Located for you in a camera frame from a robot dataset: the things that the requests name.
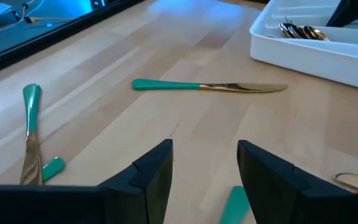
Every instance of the white cutlery tray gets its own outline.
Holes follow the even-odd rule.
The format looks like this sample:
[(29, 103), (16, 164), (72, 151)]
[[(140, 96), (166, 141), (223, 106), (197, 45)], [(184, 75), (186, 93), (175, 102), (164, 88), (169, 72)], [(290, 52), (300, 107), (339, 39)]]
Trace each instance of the white cutlery tray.
[[(358, 20), (325, 27), (339, 0), (270, 0), (250, 28), (253, 59), (358, 87)], [(324, 32), (322, 40), (284, 38), (278, 24), (287, 18), (298, 26)]]

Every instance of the teal utensil handle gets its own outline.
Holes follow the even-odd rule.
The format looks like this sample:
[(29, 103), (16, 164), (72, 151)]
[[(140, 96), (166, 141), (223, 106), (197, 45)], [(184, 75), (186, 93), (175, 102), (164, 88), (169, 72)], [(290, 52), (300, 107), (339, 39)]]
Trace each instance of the teal utensil handle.
[(137, 78), (132, 81), (134, 90), (199, 90), (199, 83), (170, 82)]
[(40, 95), (41, 87), (38, 84), (30, 84), (23, 88), (27, 132), (37, 130), (37, 116)]
[(248, 209), (249, 202), (243, 186), (233, 187), (219, 224), (240, 224)]
[(42, 182), (46, 182), (60, 173), (65, 168), (65, 161), (60, 157), (55, 157), (42, 167)]

